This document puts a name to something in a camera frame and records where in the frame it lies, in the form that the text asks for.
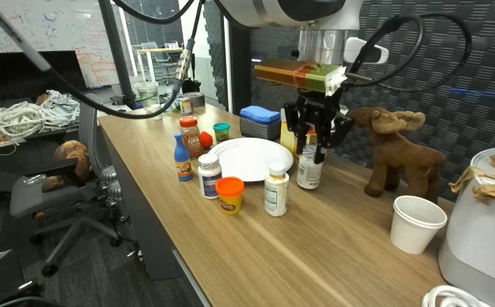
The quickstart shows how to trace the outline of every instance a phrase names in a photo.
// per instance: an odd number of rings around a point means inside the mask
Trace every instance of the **white lid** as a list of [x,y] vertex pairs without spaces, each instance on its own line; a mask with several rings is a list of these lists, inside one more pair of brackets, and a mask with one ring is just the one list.
[[214,155],[214,153],[204,153],[204,155],[199,156],[199,163],[202,166],[214,165],[214,163],[217,163],[217,160],[219,160],[219,156]]
[[284,175],[286,173],[286,165],[282,161],[274,161],[269,165],[269,172],[272,175]]

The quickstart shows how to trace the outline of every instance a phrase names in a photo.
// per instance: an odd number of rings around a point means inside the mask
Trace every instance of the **white paper cup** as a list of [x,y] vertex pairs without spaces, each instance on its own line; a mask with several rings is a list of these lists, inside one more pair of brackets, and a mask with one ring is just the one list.
[[421,253],[446,223],[448,213],[436,202],[410,194],[400,195],[395,199],[392,242],[409,253]]

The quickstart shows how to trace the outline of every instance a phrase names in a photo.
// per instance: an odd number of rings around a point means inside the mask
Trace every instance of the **orange jar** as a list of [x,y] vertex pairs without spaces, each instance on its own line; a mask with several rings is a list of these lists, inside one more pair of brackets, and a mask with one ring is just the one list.
[[183,115],[180,117],[180,126],[183,132],[183,143],[188,148],[190,156],[199,158],[202,155],[199,119],[195,115]]

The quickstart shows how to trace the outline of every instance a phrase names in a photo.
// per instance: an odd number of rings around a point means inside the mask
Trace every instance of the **spice bottle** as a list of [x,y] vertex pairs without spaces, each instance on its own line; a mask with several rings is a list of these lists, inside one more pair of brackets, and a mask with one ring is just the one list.
[[190,151],[187,149],[183,143],[182,132],[177,132],[175,137],[177,137],[175,160],[177,160],[178,178],[190,180],[194,178]]
[[187,114],[194,114],[194,100],[190,97],[183,97],[180,100],[180,107],[182,107],[182,114],[187,115]]
[[303,148],[303,155],[299,156],[298,166],[298,184],[305,189],[316,189],[322,180],[322,166],[323,161],[315,163],[315,155],[318,148],[316,129],[311,127],[306,134],[306,144]]
[[216,180],[221,178],[219,158],[214,153],[200,155],[199,158],[199,178],[204,197],[216,199]]
[[180,119],[180,126],[183,132],[183,143],[188,148],[190,156],[199,158],[202,155],[199,119],[195,115],[183,115]]
[[284,163],[272,163],[265,178],[265,211],[272,216],[282,216],[287,211],[289,173]]

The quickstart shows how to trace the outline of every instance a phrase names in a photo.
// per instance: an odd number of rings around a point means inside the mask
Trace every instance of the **brown plush moose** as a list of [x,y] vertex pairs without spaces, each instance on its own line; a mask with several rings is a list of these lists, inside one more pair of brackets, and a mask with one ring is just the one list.
[[354,109],[351,115],[357,126],[369,129],[373,139],[375,170],[366,185],[366,194],[378,197],[385,189],[398,189],[400,173],[405,172],[409,194],[438,202],[441,166],[446,163],[446,156],[400,134],[400,131],[419,129],[426,122],[426,114],[361,107]]
[[[81,143],[78,139],[69,139],[69,141],[62,143],[55,149],[54,158],[55,158],[55,161],[76,160],[76,173],[74,173],[76,184],[86,184],[95,175],[91,158],[89,158],[89,149],[84,143]],[[45,177],[42,190],[47,192],[47,190],[60,189],[64,185],[72,184],[71,180],[72,178],[66,173],[48,175],[48,177]]]

